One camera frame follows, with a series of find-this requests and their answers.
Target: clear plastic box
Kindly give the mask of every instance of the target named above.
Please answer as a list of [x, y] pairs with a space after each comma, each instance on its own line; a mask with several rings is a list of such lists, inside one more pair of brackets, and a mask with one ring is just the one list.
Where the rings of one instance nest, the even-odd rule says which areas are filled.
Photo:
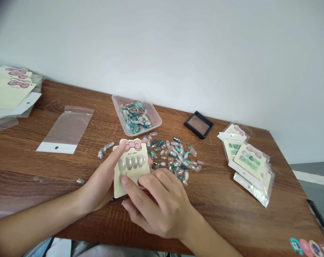
[[[124, 133], [129, 137], [136, 137], [136, 136], [145, 134], [145, 133], [159, 127], [160, 125], [162, 125], [161, 117], [158, 115], [158, 113], [157, 113], [155, 107], [152, 105], [152, 103], [150, 103], [148, 101], [147, 95], [142, 91], [125, 92], [125, 93], [115, 94], [115, 95], [112, 95], [112, 101], [113, 101], [115, 110], [118, 114], [119, 121], [123, 127]], [[121, 104], [124, 104], [124, 105], [129, 104], [129, 103], [135, 102], [135, 101], [141, 101], [143, 103], [144, 108], [146, 109], [146, 114], [149, 117], [149, 120], [151, 121], [152, 127], [148, 128], [147, 130], [136, 133], [136, 134], [130, 134], [130, 128], [126, 124], [124, 116], [120, 110], [120, 105]]]

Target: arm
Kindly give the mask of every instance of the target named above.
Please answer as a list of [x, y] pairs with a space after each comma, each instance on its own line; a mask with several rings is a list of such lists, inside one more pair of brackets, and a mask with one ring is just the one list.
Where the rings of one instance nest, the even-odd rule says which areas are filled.
[[125, 142], [100, 164], [88, 182], [62, 197], [0, 220], [0, 256], [21, 256], [113, 198], [114, 167], [125, 151]]
[[196, 256], [241, 256], [190, 204], [182, 183], [167, 169], [142, 175], [138, 182], [147, 194], [128, 177], [122, 184], [130, 199], [123, 202], [132, 222], [148, 233], [163, 238], [177, 238]]

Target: white wall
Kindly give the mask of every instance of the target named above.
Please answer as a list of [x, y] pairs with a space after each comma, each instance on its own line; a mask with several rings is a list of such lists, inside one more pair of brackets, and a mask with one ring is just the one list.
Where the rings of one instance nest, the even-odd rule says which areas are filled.
[[269, 129], [324, 161], [324, 0], [13, 0], [0, 65]]

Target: hand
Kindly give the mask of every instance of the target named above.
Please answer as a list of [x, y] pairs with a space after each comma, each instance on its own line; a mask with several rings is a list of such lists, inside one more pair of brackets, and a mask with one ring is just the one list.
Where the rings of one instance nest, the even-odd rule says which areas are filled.
[[138, 183], [152, 194], [157, 204], [129, 177], [123, 177], [122, 185], [130, 196], [123, 206], [132, 222], [150, 234], [183, 239], [194, 219], [201, 215], [190, 204], [182, 183], [165, 168], [141, 175]]
[[99, 165], [87, 183], [78, 190], [79, 204], [86, 214], [102, 208], [114, 197], [114, 167], [123, 155], [125, 146], [125, 141], [122, 141], [119, 147]]

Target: wooden table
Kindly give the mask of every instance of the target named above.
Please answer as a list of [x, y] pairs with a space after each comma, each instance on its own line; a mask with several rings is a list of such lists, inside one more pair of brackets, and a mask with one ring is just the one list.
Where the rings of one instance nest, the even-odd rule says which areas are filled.
[[[76, 180], [87, 180], [102, 162], [97, 158], [99, 149], [105, 143], [118, 144], [126, 138], [111, 95], [51, 81], [43, 83], [42, 93], [29, 118], [19, 119], [19, 125], [0, 132], [0, 218], [77, 189]], [[36, 152], [65, 105], [95, 110], [75, 153]], [[190, 202], [244, 256], [297, 256], [290, 246], [290, 237], [324, 242], [305, 203], [306, 194], [268, 131], [251, 128], [253, 135], [249, 140], [268, 154], [277, 168], [271, 201], [264, 208], [233, 180], [234, 171], [227, 166], [223, 146], [216, 137], [228, 125], [227, 121], [210, 118], [215, 126], [206, 139], [200, 140], [183, 125], [190, 113], [155, 107], [163, 120], [155, 130], [156, 138], [171, 140], [177, 136], [184, 146], [192, 144], [198, 152], [197, 159], [205, 162], [199, 173], [190, 172], [189, 186], [185, 188]], [[190, 253], [180, 241], [149, 235], [133, 224], [121, 201], [87, 215], [57, 236]]]

